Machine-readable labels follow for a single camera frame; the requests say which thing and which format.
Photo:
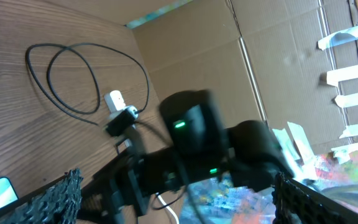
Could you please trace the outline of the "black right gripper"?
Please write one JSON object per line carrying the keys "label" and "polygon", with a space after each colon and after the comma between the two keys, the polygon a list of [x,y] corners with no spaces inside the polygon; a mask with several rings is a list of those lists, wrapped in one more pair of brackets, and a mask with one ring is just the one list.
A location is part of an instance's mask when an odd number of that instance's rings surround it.
{"label": "black right gripper", "polygon": [[94,223],[124,223],[122,209],[132,205],[137,217],[147,214],[150,196],[145,196],[136,177],[135,156],[126,152],[94,174],[81,190],[79,219]]}

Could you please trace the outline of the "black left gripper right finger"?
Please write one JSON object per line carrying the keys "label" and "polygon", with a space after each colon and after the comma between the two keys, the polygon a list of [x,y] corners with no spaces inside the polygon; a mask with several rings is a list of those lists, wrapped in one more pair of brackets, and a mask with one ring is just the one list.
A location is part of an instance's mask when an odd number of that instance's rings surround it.
{"label": "black left gripper right finger", "polygon": [[275,176],[272,196],[273,224],[358,224],[358,213],[283,173]]}

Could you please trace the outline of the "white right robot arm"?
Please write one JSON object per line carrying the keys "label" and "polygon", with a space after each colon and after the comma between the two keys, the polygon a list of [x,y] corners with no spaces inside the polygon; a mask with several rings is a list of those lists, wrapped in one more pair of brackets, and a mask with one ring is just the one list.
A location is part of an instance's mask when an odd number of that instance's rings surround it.
{"label": "white right robot arm", "polygon": [[256,192],[273,184],[275,175],[294,173],[267,125],[248,120],[225,128],[208,90],[181,91],[160,103],[171,140],[165,149],[146,153],[130,109],[117,112],[104,130],[130,146],[95,173],[83,188],[84,200],[100,196],[101,208],[83,205],[77,217],[94,223],[123,223],[122,208],[147,213],[151,196],[188,192],[190,184],[230,173],[236,187]]}

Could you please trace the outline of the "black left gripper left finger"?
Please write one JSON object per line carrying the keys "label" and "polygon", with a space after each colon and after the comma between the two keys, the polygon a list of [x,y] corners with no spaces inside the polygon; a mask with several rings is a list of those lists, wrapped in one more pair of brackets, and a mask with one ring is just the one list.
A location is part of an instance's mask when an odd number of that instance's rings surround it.
{"label": "black left gripper left finger", "polygon": [[72,224],[81,207],[79,169],[68,171],[63,179],[39,193],[21,198],[0,218],[3,224]]}

